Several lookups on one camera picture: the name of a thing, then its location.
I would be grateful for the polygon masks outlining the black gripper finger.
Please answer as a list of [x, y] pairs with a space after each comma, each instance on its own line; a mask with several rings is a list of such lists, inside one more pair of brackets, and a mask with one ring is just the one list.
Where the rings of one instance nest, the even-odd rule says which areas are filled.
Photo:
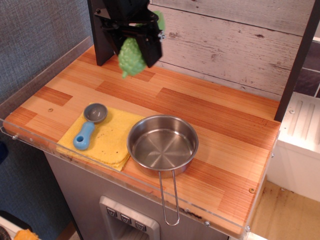
[[162, 56], [162, 41], [165, 33], [161, 30], [152, 35], [141, 35], [136, 38], [142, 57], [148, 68], [151, 68]]
[[119, 55], [125, 41], [123, 34], [118, 29], [111, 26], [102, 26], [101, 29], [114, 53]]

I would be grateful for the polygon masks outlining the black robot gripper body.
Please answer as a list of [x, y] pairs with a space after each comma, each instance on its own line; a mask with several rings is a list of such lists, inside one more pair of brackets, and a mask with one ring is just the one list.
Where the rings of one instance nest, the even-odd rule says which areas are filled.
[[105, 8], [94, 15], [102, 22], [102, 29], [125, 37], [157, 37], [159, 17], [148, 9], [148, 0], [104, 0]]

